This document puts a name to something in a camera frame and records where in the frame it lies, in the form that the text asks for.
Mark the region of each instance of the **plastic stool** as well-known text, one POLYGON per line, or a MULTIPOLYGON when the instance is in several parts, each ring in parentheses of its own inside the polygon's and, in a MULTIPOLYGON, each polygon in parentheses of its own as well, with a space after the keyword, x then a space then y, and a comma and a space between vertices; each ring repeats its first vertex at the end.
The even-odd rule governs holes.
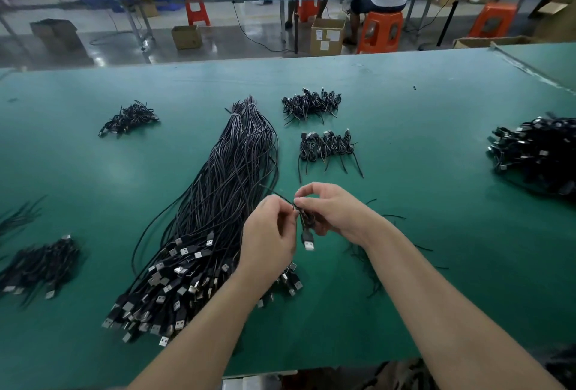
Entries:
POLYGON ((308 17, 316 16, 318 14, 316 3, 316 1, 300 1, 298 3, 298 16, 300 17, 300 22, 306 23, 308 17))
POLYGON ((364 28, 362 29, 356 53, 383 54, 385 52, 396 52, 400 43, 400 31, 403 21, 404 18, 401 12, 369 12, 364 20, 364 28), (372 24, 375 24, 374 34, 372 37, 366 38, 366 33, 372 24), (396 33, 392 34, 394 26, 396 26, 396 33))
POLYGON ((208 18, 208 13, 206 12, 206 6, 202 0, 185 0, 186 3, 186 15, 188 16, 188 25, 194 25, 194 22, 205 22, 206 26, 210 26, 210 19, 208 18), (190 7, 190 2, 197 2, 200 5, 199 11, 192 11, 190 7))
POLYGON ((516 4, 488 2, 476 18, 474 26, 472 26, 468 36, 475 38, 506 37, 506 33, 514 20, 517 9, 516 4), (489 31, 484 31, 486 23, 490 19, 499 19, 498 25, 489 31))

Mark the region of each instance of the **floor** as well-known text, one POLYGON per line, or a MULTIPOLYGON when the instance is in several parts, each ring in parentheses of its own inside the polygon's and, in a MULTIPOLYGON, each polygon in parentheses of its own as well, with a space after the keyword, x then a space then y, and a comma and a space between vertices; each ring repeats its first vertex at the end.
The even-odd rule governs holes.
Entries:
MULTIPOLYGON (((508 35, 514 36, 530 32, 533 25, 528 20, 528 14, 538 1, 525 1, 508 35)), ((16 66, 26 67, 26 70, 48 70, 79 66, 104 67, 294 56, 293 30, 286 34, 287 43, 283 43, 281 40, 278 2, 271 5, 259 5, 256 2, 239 4, 207 2, 206 8, 212 26, 200 27, 203 41, 201 48, 185 51, 176 49, 171 35, 172 27, 187 24, 185 10, 161 12, 159 16, 150 18, 155 43, 151 43, 148 52, 141 52, 140 46, 131 33, 125 13, 114 13, 111 9, 89 9, 86 6, 79 6, 75 1, 52 1, 53 5, 55 5, 54 2, 58 2, 58 7, 62 8, 40 8, 41 4, 47 2, 50 1, 28 0, 26 1, 28 9, 12 9, 4 13, 4 19, 13 30, 17 31, 24 48, 19 46, 0 26, 0 67, 16 66), (32 35, 30 28, 31 22, 38 22, 46 18, 70 20, 76 26, 86 52, 71 52, 62 55, 49 54, 40 39, 32 35)), ((416 2, 409 27, 412 32, 403 31, 401 33, 400 52, 416 50, 418 45, 422 43, 436 43, 450 11, 450 5, 440 9, 441 7, 433 4, 424 23, 427 26, 421 30, 420 36, 416 37, 415 30, 424 6, 424 0, 416 2)), ((331 0, 324 17, 346 18, 342 7, 340 1, 331 0)), ((482 7, 482 5, 469 3, 460 4, 443 43, 449 46, 455 39, 465 37, 482 7)), ((136 23, 137 27, 141 27, 142 23, 136 23)), ((298 56, 308 56, 311 25, 311 22, 300 24, 298 40, 300 53, 298 56)), ((351 52, 355 52, 355 49, 344 47, 342 54, 351 52)))

